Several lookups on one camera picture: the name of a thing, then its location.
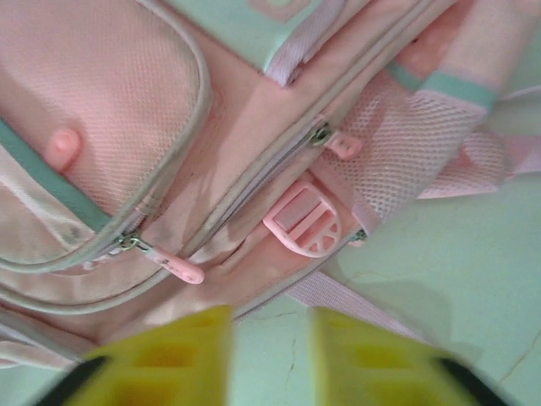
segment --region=mint green trim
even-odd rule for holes
[[[99,232],[107,225],[109,215],[47,165],[4,120],[0,123],[0,145],[43,189],[65,205],[86,226]]]
[[[409,91],[417,91],[422,85],[423,80],[412,74],[397,61],[392,61],[387,65],[387,72],[400,84]]]
[[[488,110],[492,109],[498,99],[498,95],[491,89],[440,71],[432,73],[429,79],[424,82],[422,89],[438,91],[465,102],[485,107]]]

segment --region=shoulder strap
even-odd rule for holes
[[[541,173],[541,136],[510,136],[503,140],[511,159],[512,176]]]
[[[288,296],[308,307],[326,307],[426,343],[419,334],[321,271],[292,285]]]

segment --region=plastic buckle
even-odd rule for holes
[[[293,219],[299,211],[307,213]],[[293,219],[292,227],[285,229],[279,223],[283,218]],[[309,258],[328,256],[342,237],[338,211],[325,195],[305,181],[297,181],[289,188],[270,209],[263,223],[288,249]]]

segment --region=yellow object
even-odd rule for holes
[[[319,406],[479,405],[435,362],[447,352],[328,309],[313,329]]]
[[[68,406],[222,406],[227,402],[231,310],[220,306],[97,349],[107,365]]]

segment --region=pink mesh fabric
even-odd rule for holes
[[[419,196],[423,199],[491,193],[511,173],[503,140],[494,134],[474,132],[459,154],[449,161],[438,178]]]
[[[324,153],[314,174],[331,171],[336,184],[350,189],[354,205],[366,200],[386,221],[434,182],[482,116],[437,97],[409,96],[380,73],[341,128],[361,139],[363,149],[350,161]]]
[[[199,89],[181,37],[130,0],[0,3],[0,112],[42,153],[82,135],[65,176],[115,214],[189,120]]]

